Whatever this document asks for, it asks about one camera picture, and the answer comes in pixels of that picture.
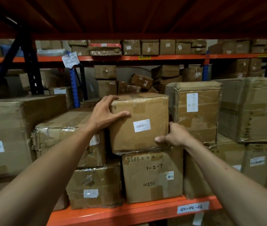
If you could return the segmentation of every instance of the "yellow label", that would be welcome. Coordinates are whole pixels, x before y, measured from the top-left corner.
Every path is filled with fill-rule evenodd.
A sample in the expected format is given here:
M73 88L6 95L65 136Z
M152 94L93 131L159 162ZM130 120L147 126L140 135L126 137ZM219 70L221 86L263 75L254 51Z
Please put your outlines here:
M258 55L258 58L263 58L263 57L267 57L267 54L260 54L260 55Z
M139 56L139 60L151 59L150 55L141 55Z

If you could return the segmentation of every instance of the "storage rack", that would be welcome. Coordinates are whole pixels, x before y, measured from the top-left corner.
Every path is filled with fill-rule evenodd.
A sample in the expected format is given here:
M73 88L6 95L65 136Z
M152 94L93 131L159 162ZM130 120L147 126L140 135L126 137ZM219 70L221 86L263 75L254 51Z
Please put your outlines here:
M0 0L0 38L15 38L6 57L0 58L0 80L7 69L25 65L30 70L32 94L43 94L39 67L62 67L62 59L37 56L34 40L267 38L267 0ZM25 58L15 57L19 47ZM79 60L84 66L99 62L125 66L197 60L204 61L205 70L210 59L257 57L267 58L267 54L159 55L147 59L79 56ZM80 69L85 86L84 68ZM125 203L113 209L68 208L53 212L48 226L126 226L179 216L178 206L205 201L210 202L210 209L221 208L214 196Z

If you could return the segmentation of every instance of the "hand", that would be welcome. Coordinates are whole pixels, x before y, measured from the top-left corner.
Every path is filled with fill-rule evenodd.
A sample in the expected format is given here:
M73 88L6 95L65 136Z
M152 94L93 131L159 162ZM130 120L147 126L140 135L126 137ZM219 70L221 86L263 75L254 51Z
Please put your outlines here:
M185 129L183 125L169 122L170 133L166 136L156 137L154 140L158 143L168 142L174 146L189 146L189 142L194 138Z
M109 95L102 98L94 107L93 113L87 123L93 125L98 131L108 127L111 123L120 118L128 117L130 115L128 111L122 111L117 114L112 114L110 112L109 106L115 99L118 99L116 95Z

